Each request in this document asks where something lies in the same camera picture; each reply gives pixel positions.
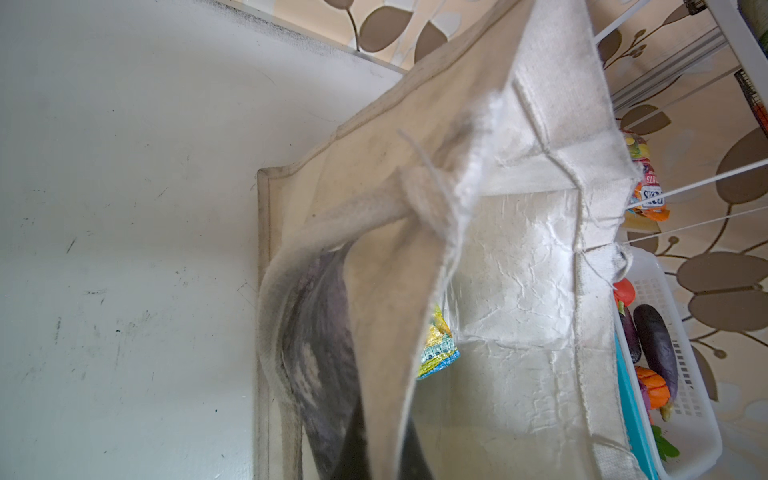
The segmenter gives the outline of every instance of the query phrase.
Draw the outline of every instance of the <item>white plastic basket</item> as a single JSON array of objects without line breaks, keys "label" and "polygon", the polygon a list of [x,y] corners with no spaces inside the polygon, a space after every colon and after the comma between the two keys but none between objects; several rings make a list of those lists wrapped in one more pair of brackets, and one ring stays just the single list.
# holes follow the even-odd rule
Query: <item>white plastic basket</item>
[{"label": "white plastic basket", "polygon": [[[653,254],[638,248],[632,248],[632,253],[634,261],[627,278],[634,285],[637,298],[630,305],[630,311],[634,312],[634,308],[643,303],[658,310],[667,324],[677,354],[678,389],[672,418],[669,422],[663,421],[658,410],[653,410],[651,417],[654,424],[661,427],[664,438],[680,450],[680,456],[662,462],[647,415],[642,415],[644,429],[659,479],[693,480],[712,468],[723,452],[720,430],[664,271]],[[627,340],[623,334],[618,337],[622,349],[625,349]],[[627,367],[634,370],[629,355],[624,358]],[[645,355],[637,364],[647,366]],[[634,391],[642,409],[639,386]]]}]

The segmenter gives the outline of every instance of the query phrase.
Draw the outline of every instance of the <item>beige wallpaper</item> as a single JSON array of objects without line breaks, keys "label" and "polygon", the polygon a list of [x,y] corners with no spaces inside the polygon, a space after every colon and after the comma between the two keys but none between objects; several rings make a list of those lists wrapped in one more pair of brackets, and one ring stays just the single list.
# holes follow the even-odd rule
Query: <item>beige wallpaper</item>
[{"label": "beige wallpaper", "polygon": [[[632,2],[587,0],[595,31]],[[331,42],[401,68],[460,34],[493,0],[243,0]],[[618,91],[716,25],[680,0],[653,0],[599,45]],[[736,67],[729,48],[661,93],[617,112],[626,125]],[[768,157],[768,139],[728,75],[633,130],[646,137],[661,186],[671,190]],[[662,231],[768,205],[768,168],[669,199]],[[768,472],[768,210],[643,242],[668,272],[720,421],[724,454],[704,478],[765,478]]]}]

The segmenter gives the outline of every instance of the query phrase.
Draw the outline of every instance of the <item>red tomato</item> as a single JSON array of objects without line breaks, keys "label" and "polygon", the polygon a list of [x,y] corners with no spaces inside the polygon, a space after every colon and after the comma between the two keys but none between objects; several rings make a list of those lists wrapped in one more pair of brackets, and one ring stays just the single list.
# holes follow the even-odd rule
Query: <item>red tomato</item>
[{"label": "red tomato", "polygon": [[629,306],[634,302],[635,292],[634,287],[627,279],[622,279],[614,283],[614,298],[617,302],[624,302],[625,306]]}]

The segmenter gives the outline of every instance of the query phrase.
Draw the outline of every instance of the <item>hanging snack packet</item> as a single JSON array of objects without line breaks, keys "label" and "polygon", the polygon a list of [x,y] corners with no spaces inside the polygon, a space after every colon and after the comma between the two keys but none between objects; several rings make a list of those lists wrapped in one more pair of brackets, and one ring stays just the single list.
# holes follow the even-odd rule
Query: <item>hanging snack packet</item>
[{"label": "hanging snack packet", "polygon": [[[624,132],[624,139],[627,142],[629,155],[632,161],[643,166],[643,178],[634,189],[633,201],[648,200],[662,194],[661,186],[656,178],[656,172],[650,165],[650,153],[645,139],[640,135],[631,132]],[[665,207],[666,202],[663,198],[645,202],[639,207],[630,210],[638,215],[661,222],[669,218],[670,211]]]},{"label": "hanging snack packet", "polygon": [[453,343],[451,329],[442,316],[440,306],[435,305],[435,313],[429,324],[427,342],[422,352],[422,365],[419,367],[419,380],[434,372],[439,372],[452,364],[459,357],[456,344]]}]

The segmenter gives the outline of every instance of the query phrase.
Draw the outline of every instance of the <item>yellow and blue packet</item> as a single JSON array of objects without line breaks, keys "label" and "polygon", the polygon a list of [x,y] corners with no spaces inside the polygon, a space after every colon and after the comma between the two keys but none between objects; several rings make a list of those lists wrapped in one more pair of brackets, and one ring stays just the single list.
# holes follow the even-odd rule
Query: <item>yellow and blue packet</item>
[{"label": "yellow and blue packet", "polygon": [[442,316],[440,306],[435,305],[435,313],[429,324],[427,342],[422,351],[422,365],[419,367],[418,380],[424,379],[459,358],[456,344],[453,342],[451,329]]}]

